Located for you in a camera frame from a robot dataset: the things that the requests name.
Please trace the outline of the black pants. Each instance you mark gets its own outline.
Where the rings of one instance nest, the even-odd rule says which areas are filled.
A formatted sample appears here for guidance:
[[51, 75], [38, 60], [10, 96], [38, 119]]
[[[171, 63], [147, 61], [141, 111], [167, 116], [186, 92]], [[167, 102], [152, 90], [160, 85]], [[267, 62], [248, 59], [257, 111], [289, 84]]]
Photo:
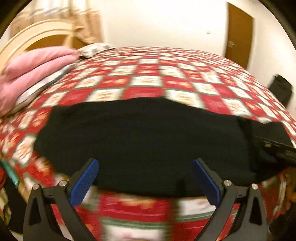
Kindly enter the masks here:
[[261, 139], [292, 145], [280, 122], [217, 114], [162, 97], [85, 102], [52, 108], [34, 143], [55, 171], [72, 175], [99, 161], [100, 190], [155, 197], [202, 194], [193, 162], [248, 186], [288, 163], [269, 155]]

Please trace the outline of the pile of clothes beside bed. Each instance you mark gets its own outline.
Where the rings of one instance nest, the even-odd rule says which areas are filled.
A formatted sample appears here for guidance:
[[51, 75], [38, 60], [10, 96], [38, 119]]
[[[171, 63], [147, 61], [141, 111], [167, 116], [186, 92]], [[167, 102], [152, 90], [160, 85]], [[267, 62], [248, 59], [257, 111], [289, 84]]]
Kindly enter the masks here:
[[1, 163], [1, 218], [12, 232], [23, 233], [26, 202]]

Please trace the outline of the red checkered christmas bedspread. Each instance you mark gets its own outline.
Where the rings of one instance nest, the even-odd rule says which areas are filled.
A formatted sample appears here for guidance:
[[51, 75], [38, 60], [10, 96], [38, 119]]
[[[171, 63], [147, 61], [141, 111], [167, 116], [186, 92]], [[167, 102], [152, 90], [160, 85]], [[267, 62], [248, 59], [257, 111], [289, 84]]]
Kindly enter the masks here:
[[[295, 118], [239, 65], [198, 50], [126, 47], [78, 61], [12, 118], [1, 121], [3, 165], [25, 200], [36, 183], [63, 179], [33, 152], [54, 106], [163, 96], [215, 113], [267, 123], [281, 121], [295, 141]], [[193, 240], [214, 207], [204, 198], [175, 201], [98, 192], [92, 187], [77, 211], [98, 240]]]

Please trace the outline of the brown wooden door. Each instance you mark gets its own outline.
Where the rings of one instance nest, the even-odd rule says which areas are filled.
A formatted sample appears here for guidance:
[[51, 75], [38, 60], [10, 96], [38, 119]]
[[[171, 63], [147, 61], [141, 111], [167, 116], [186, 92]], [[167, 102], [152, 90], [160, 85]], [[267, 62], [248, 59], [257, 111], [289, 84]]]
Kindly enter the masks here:
[[228, 36], [225, 57], [244, 69], [248, 66], [252, 34], [253, 17], [228, 3]]

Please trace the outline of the pink folded quilt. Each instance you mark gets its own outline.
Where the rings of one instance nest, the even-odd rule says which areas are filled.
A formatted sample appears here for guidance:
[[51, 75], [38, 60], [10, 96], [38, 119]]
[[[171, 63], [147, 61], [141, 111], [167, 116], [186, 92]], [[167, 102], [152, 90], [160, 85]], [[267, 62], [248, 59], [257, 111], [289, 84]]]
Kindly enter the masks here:
[[27, 89], [78, 58], [76, 50], [64, 46], [38, 48], [13, 58], [1, 70], [1, 117]]

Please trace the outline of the grey patterned pillow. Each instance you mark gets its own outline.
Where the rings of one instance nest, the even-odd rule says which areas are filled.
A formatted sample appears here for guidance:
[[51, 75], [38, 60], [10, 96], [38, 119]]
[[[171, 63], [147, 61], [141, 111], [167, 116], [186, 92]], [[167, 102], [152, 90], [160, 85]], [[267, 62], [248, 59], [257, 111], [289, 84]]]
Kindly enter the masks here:
[[92, 58], [98, 53], [111, 49], [114, 49], [114, 47], [110, 44], [95, 43], [76, 50], [78, 52], [79, 58], [75, 61], [75, 63], [66, 65], [65, 67], [45, 77], [27, 89], [18, 97], [15, 106], [6, 115], [13, 115], [25, 106], [29, 105], [42, 91], [60, 80], [64, 75], [67, 74], [69, 70], [75, 68], [78, 60]]

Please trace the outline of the cream wooden headboard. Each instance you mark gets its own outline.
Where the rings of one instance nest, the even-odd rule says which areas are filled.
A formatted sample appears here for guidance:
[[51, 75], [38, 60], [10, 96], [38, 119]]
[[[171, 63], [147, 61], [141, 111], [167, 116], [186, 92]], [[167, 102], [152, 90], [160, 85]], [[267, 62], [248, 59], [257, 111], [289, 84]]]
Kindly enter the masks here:
[[1, 68], [23, 52], [49, 46], [71, 47], [74, 38], [71, 20], [43, 20], [24, 28], [1, 47]]

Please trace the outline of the black bag by wall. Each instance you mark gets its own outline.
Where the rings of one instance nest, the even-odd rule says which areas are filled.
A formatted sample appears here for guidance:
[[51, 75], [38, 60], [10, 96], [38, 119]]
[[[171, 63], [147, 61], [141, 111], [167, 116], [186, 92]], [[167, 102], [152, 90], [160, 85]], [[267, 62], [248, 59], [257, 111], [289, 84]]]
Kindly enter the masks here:
[[281, 75], [276, 74], [268, 86], [268, 90], [279, 100], [286, 108], [292, 98], [292, 85]]

